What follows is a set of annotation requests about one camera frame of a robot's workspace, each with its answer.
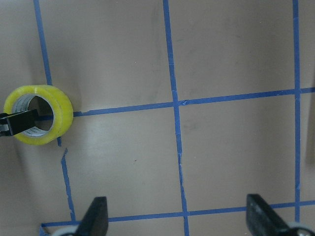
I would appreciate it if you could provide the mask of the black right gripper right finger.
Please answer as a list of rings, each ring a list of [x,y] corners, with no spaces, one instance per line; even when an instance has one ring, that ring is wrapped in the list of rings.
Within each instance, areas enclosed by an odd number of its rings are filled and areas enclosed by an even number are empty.
[[[246,224],[253,236],[298,235],[297,230],[284,222],[259,194],[247,195]]]

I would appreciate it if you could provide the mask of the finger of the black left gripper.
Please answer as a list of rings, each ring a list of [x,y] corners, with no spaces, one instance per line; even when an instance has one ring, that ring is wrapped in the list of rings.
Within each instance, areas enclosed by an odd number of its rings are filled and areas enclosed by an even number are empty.
[[[14,136],[35,127],[38,119],[36,109],[17,112],[13,114],[0,114],[0,136]]]

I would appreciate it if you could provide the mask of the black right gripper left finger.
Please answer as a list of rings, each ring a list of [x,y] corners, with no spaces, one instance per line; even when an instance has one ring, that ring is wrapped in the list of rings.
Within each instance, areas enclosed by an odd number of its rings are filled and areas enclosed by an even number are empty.
[[[81,223],[76,236],[105,236],[109,227],[106,197],[95,197]]]

